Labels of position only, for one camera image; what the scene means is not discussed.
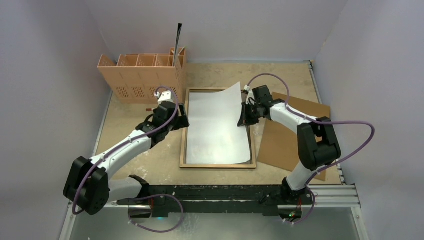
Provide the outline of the landscape photo print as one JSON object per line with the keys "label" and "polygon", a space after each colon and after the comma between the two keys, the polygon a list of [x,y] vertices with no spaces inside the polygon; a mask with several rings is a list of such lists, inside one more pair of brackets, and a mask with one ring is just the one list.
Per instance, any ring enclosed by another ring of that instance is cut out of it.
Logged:
{"label": "landscape photo print", "polygon": [[252,160],[248,129],[239,127],[239,82],[224,90],[190,90],[185,162],[188,165],[240,165]]}

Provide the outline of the wooden picture frame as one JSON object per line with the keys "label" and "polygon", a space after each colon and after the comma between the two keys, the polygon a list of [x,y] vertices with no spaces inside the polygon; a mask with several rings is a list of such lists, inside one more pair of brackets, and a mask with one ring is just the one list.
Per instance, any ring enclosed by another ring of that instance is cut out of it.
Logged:
{"label": "wooden picture frame", "polygon": [[[185,93],[185,109],[186,115],[189,116],[189,100],[190,93],[217,93],[226,90],[225,87],[188,87]],[[253,126],[246,126],[250,147],[250,160],[238,164],[188,164],[187,163],[187,142],[188,142],[188,129],[182,129],[181,150],[179,167],[181,169],[256,169],[256,144]]]}

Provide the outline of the brown cardboard backing board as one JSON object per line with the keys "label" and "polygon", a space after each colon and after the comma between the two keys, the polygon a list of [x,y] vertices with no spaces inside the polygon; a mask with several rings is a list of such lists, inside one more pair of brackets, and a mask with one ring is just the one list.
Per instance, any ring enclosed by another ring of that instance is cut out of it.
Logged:
{"label": "brown cardboard backing board", "polygon": [[[327,105],[290,97],[289,105],[307,115],[330,117],[331,108]],[[281,184],[284,177],[294,170],[300,162],[298,156],[297,135],[287,127],[265,119],[260,147],[256,160],[255,184]],[[338,169],[331,168],[316,176],[311,182],[316,185],[339,185],[341,183]]]}

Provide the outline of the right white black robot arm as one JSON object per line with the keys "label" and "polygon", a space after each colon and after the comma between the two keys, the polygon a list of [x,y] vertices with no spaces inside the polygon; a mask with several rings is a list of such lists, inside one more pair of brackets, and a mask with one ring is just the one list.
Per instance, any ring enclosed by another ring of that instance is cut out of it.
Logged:
{"label": "right white black robot arm", "polygon": [[242,93],[246,94],[246,99],[241,103],[238,127],[253,126],[265,118],[285,126],[297,136],[299,163],[280,186],[280,197],[292,204],[305,193],[321,167],[329,166],[341,156],[331,120],[292,109],[287,100],[273,99],[266,85],[256,88],[246,85]]}

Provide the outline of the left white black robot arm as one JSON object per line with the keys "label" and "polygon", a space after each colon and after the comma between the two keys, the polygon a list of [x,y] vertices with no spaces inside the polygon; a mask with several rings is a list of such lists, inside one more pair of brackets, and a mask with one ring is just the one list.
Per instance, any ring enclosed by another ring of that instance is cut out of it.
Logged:
{"label": "left white black robot arm", "polygon": [[136,175],[112,180],[135,157],[162,142],[171,131],[189,127],[184,104],[164,101],[124,140],[89,159],[80,156],[70,168],[63,195],[72,201],[72,213],[98,213],[107,203],[131,199],[138,205],[149,199],[149,184]]}

